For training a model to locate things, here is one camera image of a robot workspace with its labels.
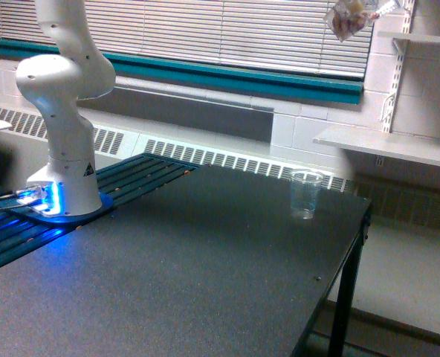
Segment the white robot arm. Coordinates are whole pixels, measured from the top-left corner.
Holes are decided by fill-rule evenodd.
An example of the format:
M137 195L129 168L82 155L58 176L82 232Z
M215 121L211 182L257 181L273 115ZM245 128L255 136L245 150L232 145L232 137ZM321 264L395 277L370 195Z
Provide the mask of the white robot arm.
M33 210L49 218L84 216L102 207L94 171L94 127L78 111L80 100L110 93L113 65L91 38L84 1L36 1L42 32L58 54L22 60L16 85L41 114L48 134L48 163L27 184L48 189Z

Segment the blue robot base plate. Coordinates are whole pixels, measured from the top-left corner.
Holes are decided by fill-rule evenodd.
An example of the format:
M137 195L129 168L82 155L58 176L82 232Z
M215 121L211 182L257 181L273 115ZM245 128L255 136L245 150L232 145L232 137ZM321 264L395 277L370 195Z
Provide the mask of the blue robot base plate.
M113 199L100 194L102 205L95 212L74 216L61 212L61 201L55 202L46 193L21 193L15 197L0 199L0 208L31 222L55 226L78 226L91 222L108 213L114 207Z

